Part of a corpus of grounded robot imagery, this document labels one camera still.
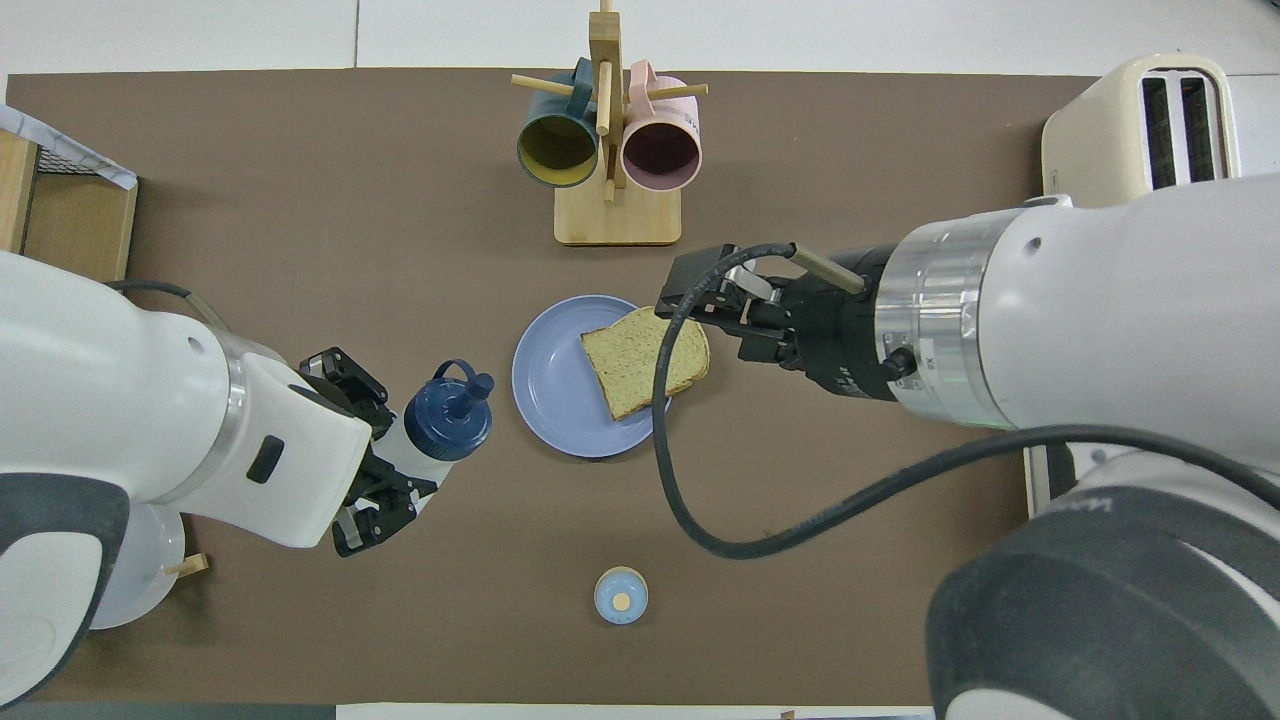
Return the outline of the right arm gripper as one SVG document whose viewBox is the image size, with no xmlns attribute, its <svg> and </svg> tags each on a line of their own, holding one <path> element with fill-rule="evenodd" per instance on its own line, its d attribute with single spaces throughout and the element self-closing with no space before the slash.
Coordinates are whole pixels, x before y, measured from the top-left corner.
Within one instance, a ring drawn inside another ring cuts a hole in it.
<svg viewBox="0 0 1280 720">
<path fill-rule="evenodd" d="M 684 296 L 739 246 L 722 243 L 677 256 L 657 300 L 657 315 L 671 318 Z M 829 261 L 864 281 L 860 293 L 806 272 L 790 279 L 768 275 L 758 259 L 730 268 L 698 296 L 690 318 L 741 322 L 755 304 L 773 304 L 777 327 L 750 322 L 742 328 L 739 359 L 803 372 L 820 388 L 845 397 L 893 401 L 876 333 L 877 292 L 890 250 L 846 250 Z"/>
</svg>

